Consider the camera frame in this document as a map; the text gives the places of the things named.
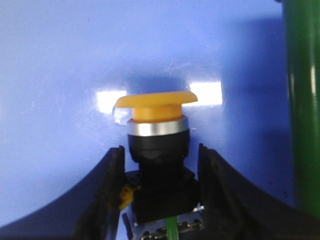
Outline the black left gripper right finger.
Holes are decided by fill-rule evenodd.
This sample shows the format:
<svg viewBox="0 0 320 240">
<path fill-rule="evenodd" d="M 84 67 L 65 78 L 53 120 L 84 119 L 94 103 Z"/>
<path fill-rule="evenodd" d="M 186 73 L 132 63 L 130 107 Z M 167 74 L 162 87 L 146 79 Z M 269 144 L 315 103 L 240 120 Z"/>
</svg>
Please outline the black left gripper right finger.
<svg viewBox="0 0 320 240">
<path fill-rule="evenodd" d="M 251 183 L 219 153 L 198 148 L 205 240 L 318 240 L 320 220 Z"/>
</svg>

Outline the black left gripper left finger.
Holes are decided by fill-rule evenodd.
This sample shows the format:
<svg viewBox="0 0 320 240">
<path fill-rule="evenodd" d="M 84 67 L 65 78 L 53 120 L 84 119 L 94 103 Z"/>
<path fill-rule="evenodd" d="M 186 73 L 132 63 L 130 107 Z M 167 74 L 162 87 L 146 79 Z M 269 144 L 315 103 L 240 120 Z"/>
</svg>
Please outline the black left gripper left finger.
<svg viewBox="0 0 320 240">
<path fill-rule="evenodd" d="M 43 208 L 1 227 L 2 240 L 115 240 L 125 149 L 110 148 L 78 184 Z"/>
</svg>

